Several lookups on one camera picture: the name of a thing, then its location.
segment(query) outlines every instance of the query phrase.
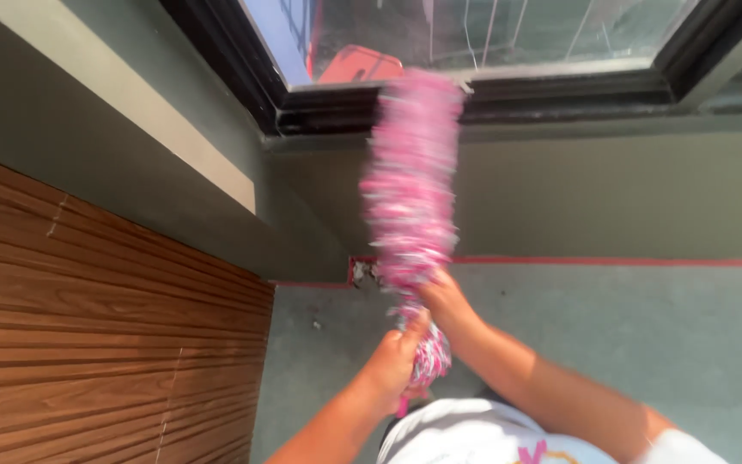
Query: wood grain surface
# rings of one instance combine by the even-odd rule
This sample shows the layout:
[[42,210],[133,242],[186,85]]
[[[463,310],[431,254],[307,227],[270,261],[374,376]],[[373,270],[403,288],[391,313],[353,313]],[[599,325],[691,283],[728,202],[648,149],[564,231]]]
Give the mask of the wood grain surface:
[[247,462],[273,299],[0,166],[0,463]]

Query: orange object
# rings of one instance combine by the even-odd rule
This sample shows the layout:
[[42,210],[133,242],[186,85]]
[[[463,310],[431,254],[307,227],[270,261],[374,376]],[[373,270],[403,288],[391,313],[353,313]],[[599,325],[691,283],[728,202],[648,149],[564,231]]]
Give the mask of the orange object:
[[400,76],[402,63],[399,59],[365,47],[348,45],[336,54],[317,82],[363,82]]

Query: gray floor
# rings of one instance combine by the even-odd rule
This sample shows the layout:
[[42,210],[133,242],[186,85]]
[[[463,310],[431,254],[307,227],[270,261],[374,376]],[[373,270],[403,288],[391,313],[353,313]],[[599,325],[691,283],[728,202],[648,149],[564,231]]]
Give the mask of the gray floor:
[[[653,405],[727,461],[742,462],[742,268],[451,271],[486,321]],[[251,462],[267,459],[359,370],[391,327],[390,302],[375,289],[277,290]],[[459,397],[481,386],[456,363],[432,389]],[[374,462],[380,433],[357,462]]]

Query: black window frame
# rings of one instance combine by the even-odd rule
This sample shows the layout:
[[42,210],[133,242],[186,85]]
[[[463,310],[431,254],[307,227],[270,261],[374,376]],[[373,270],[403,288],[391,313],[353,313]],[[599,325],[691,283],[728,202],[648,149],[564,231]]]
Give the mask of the black window frame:
[[[375,121],[383,82],[289,90],[237,0],[160,0],[201,56],[269,136],[355,134]],[[742,0],[701,0],[650,69],[474,79],[463,125],[601,121],[714,111],[742,82]],[[718,82],[706,79],[718,75]],[[742,112],[742,86],[716,111]]]

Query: white t-shirt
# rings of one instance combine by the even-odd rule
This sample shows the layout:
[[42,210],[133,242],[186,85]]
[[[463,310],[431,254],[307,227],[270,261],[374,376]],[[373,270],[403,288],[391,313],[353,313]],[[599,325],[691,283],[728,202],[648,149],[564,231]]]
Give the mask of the white t-shirt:
[[[634,464],[726,464],[696,439],[668,430]],[[546,433],[494,401],[437,400],[403,418],[377,464],[616,464],[580,438]]]

